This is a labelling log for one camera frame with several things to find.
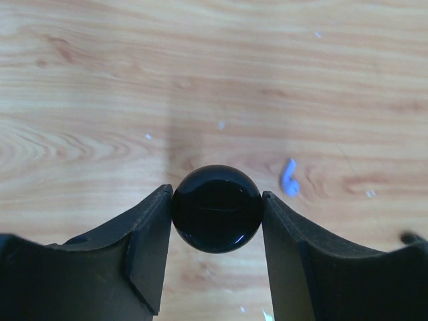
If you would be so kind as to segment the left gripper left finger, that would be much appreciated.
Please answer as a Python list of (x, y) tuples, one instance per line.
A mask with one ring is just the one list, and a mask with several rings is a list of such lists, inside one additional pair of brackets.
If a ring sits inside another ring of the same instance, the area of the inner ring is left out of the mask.
[(171, 232), (170, 185), (63, 244), (1, 235), (2, 320), (152, 320)]

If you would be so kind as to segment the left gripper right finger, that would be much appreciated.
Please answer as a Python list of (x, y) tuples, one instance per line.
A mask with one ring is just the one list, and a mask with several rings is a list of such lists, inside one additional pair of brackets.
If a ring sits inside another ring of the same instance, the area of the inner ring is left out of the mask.
[(390, 252), (353, 243), (263, 194), (276, 320), (426, 320), (427, 241), (406, 232)]

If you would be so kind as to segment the black earbud charging case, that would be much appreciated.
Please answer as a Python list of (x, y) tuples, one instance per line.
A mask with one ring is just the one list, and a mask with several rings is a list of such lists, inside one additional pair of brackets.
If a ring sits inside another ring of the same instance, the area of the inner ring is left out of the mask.
[(173, 224), (191, 247), (205, 253), (227, 253), (247, 244), (263, 219), (263, 200), (242, 171), (209, 165), (188, 174), (176, 188)]

